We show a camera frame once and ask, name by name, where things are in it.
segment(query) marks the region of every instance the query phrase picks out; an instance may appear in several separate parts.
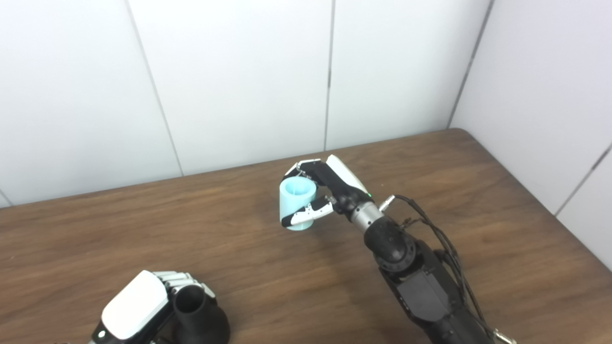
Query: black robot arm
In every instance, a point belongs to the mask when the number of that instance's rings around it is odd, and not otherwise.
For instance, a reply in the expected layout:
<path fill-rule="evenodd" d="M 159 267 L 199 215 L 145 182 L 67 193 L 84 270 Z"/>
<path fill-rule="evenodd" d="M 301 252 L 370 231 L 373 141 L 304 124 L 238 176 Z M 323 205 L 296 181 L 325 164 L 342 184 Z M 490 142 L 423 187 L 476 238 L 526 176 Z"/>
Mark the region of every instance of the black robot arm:
<path fill-rule="evenodd" d="M 506 344 L 516 344 L 516 341 L 487 326 L 463 276 L 455 248 L 413 200 L 395 195 L 377 207 L 361 182 L 333 155 L 327 163 L 318 159 L 297 163 L 284 178 L 291 176 L 305 176 L 331 191 L 332 196 L 325 197 L 326 204 L 338 214 L 345 215 L 363 232 L 365 246 L 372 251 L 389 288 L 408 318 L 425 331 L 432 343 L 493 344 L 496 338 Z M 383 213 L 395 199 L 406 201 L 419 213 L 419 220 L 431 226 L 444 250 L 432 251 L 426 243 L 407 234 L 402 226 Z M 321 217 L 304 216 L 321 207 L 309 204 L 285 217 L 282 224 L 294 225 L 299 223 L 296 219 Z M 454 278 L 444 263 L 450 267 Z M 478 315 L 470 311 L 466 295 L 472 299 Z"/>

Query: white wall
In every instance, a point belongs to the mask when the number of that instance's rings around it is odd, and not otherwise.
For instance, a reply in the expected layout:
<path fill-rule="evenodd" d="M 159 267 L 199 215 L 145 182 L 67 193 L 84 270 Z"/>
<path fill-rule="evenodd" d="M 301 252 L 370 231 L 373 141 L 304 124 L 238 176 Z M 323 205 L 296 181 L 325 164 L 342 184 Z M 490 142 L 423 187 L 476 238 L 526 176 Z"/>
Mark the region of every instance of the white wall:
<path fill-rule="evenodd" d="M 611 140 L 611 15 L 607 0 L 496 1 L 452 121 L 553 213 Z"/>
<path fill-rule="evenodd" d="M 0 190 L 23 204 L 442 129 L 487 5 L 0 2 Z"/>
<path fill-rule="evenodd" d="M 576 195 L 559 220 L 572 230 L 609 269 L 612 269 L 612 157 L 608 154 Z"/>
<path fill-rule="evenodd" d="M 185 174 L 323 150 L 331 0 L 130 0 Z"/>
<path fill-rule="evenodd" d="M 326 148 L 445 129 L 489 0 L 337 0 Z"/>
<path fill-rule="evenodd" d="M 12 203 L 181 175 L 122 0 L 2 1 L 0 47 Z"/>

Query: wooden table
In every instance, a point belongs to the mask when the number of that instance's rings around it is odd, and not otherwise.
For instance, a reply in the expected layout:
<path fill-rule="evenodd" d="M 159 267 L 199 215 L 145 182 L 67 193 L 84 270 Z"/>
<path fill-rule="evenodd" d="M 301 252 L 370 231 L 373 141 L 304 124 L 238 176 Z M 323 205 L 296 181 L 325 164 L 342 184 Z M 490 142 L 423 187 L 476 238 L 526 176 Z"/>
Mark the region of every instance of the wooden table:
<path fill-rule="evenodd" d="M 612 343 L 612 274 L 468 133 L 332 152 L 378 202 L 419 202 L 459 250 L 492 326 L 521 344 Z M 231 343 L 429 343 L 343 216 L 279 225 L 282 174 L 328 153 L 0 210 L 0 343 L 86 343 L 143 269 L 205 281 Z M 411 232 L 438 246 L 424 226 Z"/>

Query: black vase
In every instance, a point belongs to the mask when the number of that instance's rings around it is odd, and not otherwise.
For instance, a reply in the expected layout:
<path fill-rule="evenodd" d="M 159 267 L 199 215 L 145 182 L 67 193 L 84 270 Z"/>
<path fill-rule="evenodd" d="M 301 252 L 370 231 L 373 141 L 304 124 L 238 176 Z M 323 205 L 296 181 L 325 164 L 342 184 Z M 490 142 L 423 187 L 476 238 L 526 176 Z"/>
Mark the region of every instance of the black vase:
<path fill-rule="evenodd" d="M 174 329 L 177 344 L 227 344 L 230 324 L 217 300 L 197 285 L 181 288 L 174 297 L 178 325 Z"/>

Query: black cable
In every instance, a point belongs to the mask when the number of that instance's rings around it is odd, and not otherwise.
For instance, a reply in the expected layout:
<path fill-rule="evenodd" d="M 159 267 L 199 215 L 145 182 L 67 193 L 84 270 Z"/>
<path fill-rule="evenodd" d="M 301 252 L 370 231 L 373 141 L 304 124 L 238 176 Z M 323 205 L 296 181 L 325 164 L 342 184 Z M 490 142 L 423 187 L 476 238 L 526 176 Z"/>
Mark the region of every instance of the black cable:
<path fill-rule="evenodd" d="M 423 222 L 424 224 L 428 225 L 431 230 L 433 231 L 434 235 L 438 238 L 438 240 L 440 241 L 440 243 L 442 244 L 442 246 L 444 247 L 444 250 L 447 252 L 447 256 L 449 258 L 448 261 L 444 260 L 445 263 L 450 267 L 450 269 L 453 272 L 453 275 L 455 275 L 455 279 L 457 280 L 457 284 L 459 284 L 459 288 L 460 288 L 460 292 L 461 292 L 461 296 L 463 298 L 463 301 L 466 301 L 466 292 L 472 302 L 472 305 L 474 306 L 474 310 L 476 311 L 476 313 L 478 314 L 478 317 L 475 316 L 475 314 L 473 314 L 472 312 L 469 311 L 468 309 L 468 313 L 474 317 L 474 319 L 477 320 L 477 322 L 482 326 L 482 328 L 485 330 L 485 332 L 487 333 L 487 335 L 489 336 L 489 338 L 493 339 L 494 335 L 493 335 L 493 330 L 491 329 L 491 327 L 487 324 L 487 321 L 485 320 L 485 316 L 482 313 L 482 310 L 480 309 L 480 305 L 478 304 L 478 301 L 476 300 L 476 295 L 474 295 L 474 292 L 471 288 L 471 286 L 469 285 L 469 282 L 467 280 L 467 278 L 465 277 L 465 275 L 463 274 L 463 268 L 461 266 L 461 260 L 459 259 L 459 254 L 457 253 L 457 250 L 455 248 L 455 246 L 453 245 L 453 243 L 450 241 L 450 239 L 446 236 L 446 234 L 443 232 L 443 230 L 441 230 L 440 228 L 438 228 L 437 226 L 435 226 L 433 224 L 433 222 L 431 221 L 431 219 L 427 216 L 427 214 L 425 213 L 425 211 L 423 209 L 421 209 L 421 207 L 412 199 L 402 196 L 402 195 L 394 195 L 396 198 L 408 203 L 408 205 L 413 208 L 421 217 L 421 222 Z"/>

